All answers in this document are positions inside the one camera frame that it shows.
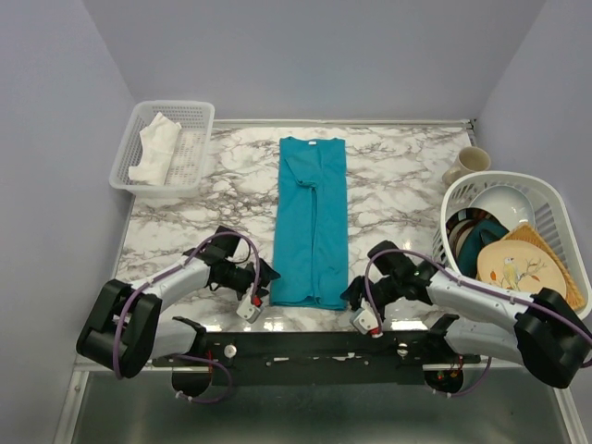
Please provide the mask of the teal t shirt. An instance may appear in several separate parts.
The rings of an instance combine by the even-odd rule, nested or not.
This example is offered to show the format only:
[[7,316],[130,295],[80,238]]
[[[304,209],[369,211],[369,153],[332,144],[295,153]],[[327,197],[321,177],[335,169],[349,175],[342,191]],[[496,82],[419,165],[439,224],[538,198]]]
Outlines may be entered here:
[[271,303],[342,311],[348,287],[345,141],[279,142]]

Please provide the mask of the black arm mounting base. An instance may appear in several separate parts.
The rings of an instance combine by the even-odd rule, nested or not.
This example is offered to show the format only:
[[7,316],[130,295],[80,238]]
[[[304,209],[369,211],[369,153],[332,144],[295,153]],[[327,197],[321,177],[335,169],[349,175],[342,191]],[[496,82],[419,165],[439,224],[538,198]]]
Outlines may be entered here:
[[241,386],[319,386],[396,383],[460,390],[463,368],[478,364],[444,335],[455,316],[428,330],[387,331],[373,339],[358,332],[203,332],[191,349],[158,359],[173,369],[172,386],[190,401],[223,386],[220,400]]

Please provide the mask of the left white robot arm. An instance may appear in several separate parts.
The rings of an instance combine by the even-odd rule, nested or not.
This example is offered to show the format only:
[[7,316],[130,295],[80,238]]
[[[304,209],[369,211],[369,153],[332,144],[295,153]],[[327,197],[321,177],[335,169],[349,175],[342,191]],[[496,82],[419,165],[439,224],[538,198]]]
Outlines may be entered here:
[[207,358],[206,329],[183,316],[163,318],[173,304],[208,289],[235,292],[238,316],[253,323],[263,307],[274,270],[248,241],[248,263],[233,262],[246,236],[225,227],[184,252],[172,265],[149,277],[124,282],[111,279],[100,289],[76,343],[77,354],[132,378],[158,358],[194,365]]

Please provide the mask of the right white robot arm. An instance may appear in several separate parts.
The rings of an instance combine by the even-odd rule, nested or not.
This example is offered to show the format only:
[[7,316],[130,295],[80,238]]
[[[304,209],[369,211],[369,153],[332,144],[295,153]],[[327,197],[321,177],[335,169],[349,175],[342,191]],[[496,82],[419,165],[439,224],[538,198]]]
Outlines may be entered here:
[[454,355],[482,355],[520,364],[539,381],[567,388],[591,365],[591,332],[555,290],[503,290],[464,277],[426,255],[384,240],[368,254],[381,279],[356,277],[340,295],[353,311],[351,324],[362,334],[383,333],[384,309],[399,299],[449,308],[451,318],[425,340],[427,355],[439,363]]

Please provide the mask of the dark teal dish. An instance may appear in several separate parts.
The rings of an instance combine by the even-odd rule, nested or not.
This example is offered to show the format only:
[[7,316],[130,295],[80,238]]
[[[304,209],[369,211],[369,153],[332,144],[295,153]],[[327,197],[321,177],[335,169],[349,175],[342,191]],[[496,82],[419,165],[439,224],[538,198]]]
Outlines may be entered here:
[[477,275],[477,257],[480,252],[508,233],[509,230],[495,216],[476,207],[464,208],[446,222],[452,258],[460,273],[469,278]]

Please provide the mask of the white perforated plastic basket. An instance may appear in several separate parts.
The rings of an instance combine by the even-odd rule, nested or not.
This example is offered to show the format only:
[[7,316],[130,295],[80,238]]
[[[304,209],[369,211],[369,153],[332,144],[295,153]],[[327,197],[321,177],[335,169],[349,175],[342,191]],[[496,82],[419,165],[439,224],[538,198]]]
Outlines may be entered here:
[[[137,166],[142,158],[141,130],[159,114],[180,124],[179,135],[164,184],[141,184],[130,179],[129,168]],[[210,153],[214,115],[214,106],[207,102],[153,100],[138,103],[119,144],[109,176],[110,186],[142,198],[181,198],[198,194],[205,160]]]

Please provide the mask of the beige bird plate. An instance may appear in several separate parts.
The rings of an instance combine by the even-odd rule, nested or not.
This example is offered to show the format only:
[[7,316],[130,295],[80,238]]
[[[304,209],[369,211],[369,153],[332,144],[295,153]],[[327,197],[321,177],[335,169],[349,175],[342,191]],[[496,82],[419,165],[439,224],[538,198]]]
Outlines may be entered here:
[[523,240],[499,240],[478,255],[476,278],[504,290],[539,293],[547,288],[562,297],[565,278],[556,262],[542,249]]

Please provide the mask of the white ceramic bowl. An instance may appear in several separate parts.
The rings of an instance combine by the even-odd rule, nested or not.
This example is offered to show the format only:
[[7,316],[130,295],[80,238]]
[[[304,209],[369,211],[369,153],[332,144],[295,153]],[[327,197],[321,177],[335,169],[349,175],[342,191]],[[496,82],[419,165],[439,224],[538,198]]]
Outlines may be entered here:
[[470,206],[492,214],[509,231],[522,224],[535,225],[533,205],[521,191],[511,186],[489,187],[480,192]]

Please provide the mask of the cream ceramic mug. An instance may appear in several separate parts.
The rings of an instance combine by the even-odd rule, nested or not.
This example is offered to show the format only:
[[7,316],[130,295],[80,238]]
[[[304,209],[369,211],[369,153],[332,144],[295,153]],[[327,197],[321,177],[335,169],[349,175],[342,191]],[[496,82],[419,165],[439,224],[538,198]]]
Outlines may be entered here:
[[442,181],[450,186],[457,179],[475,172],[487,171],[491,166],[489,154],[475,146],[465,147],[458,153],[452,166],[443,174]]

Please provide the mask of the white crumpled cloth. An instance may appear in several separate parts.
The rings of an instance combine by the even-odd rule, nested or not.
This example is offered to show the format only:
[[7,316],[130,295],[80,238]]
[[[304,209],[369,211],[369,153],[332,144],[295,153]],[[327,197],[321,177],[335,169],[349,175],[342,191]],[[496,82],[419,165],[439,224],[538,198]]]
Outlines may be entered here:
[[163,186],[182,127],[161,112],[140,131],[142,157],[137,166],[129,167],[129,178],[151,186]]

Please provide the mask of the white round dish basket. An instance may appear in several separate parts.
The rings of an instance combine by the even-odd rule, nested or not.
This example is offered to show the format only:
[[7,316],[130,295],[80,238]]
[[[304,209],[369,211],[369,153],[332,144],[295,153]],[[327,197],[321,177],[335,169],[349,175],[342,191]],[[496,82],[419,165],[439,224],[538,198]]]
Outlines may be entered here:
[[446,236],[446,222],[468,206],[480,192],[496,185],[507,185],[521,191],[533,205],[533,227],[569,272],[585,301],[576,313],[580,319],[585,319],[591,313],[591,285],[585,264],[562,197],[542,179],[508,171],[476,172],[457,179],[446,191],[440,206],[438,228],[432,241],[432,257],[453,269],[458,268]]

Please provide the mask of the aluminium frame rail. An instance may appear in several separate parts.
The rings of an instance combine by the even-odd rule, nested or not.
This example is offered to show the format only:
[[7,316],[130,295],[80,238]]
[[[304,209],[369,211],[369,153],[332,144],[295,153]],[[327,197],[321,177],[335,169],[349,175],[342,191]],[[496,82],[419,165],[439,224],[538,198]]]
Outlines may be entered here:
[[553,355],[544,339],[523,329],[508,333],[492,325],[454,320],[446,327],[400,330],[378,339],[354,332],[224,333],[171,322],[146,333],[95,329],[80,337],[77,351],[122,377],[136,376],[151,360],[170,356],[217,359],[227,366],[239,359],[392,357],[404,365],[475,362],[481,356],[547,370]]

